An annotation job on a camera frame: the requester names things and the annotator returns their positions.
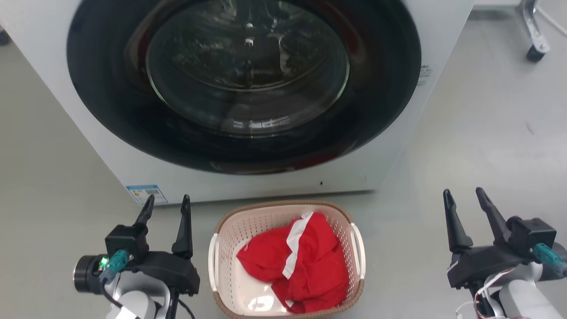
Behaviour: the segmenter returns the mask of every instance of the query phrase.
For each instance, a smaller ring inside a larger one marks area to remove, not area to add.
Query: plastic basket
[[[293,314],[286,311],[269,289],[246,273],[236,257],[238,251],[255,235],[289,225],[307,212],[319,212],[340,239],[349,271],[349,289],[345,301],[336,308],[319,312]],[[219,308],[229,317],[314,318],[330,316],[351,308],[364,287],[366,257],[362,237],[349,214],[338,206],[312,200],[271,202],[241,207],[223,218],[209,245],[209,281]]]

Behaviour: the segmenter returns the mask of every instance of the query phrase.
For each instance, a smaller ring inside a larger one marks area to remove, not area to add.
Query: red cloth
[[[272,283],[282,305],[293,313],[333,308],[346,298],[349,274],[341,242],[321,213],[258,234],[236,256],[252,277]]]

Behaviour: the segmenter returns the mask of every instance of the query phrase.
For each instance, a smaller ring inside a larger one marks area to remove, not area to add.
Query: front-loading washing machine
[[[472,6],[0,0],[0,23],[127,191],[167,204],[379,188]]]

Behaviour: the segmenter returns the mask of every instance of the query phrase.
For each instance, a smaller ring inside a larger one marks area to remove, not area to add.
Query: basket bottom
[[[271,289],[272,284],[261,282],[250,276],[236,254],[248,241],[241,242],[232,259],[232,302],[236,313],[245,316],[287,316],[289,312]]]

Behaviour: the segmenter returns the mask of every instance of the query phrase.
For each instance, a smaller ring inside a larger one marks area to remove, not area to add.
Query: blue and white sticker
[[[147,201],[147,198],[150,195],[155,197],[154,204],[167,204],[168,201],[165,196],[163,196],[162,191],[159,189],[157,185],[134,185],[134,186],[126,186],[126,189],[130,192],[132,197],[140,204],[140,206],[144,205]]]

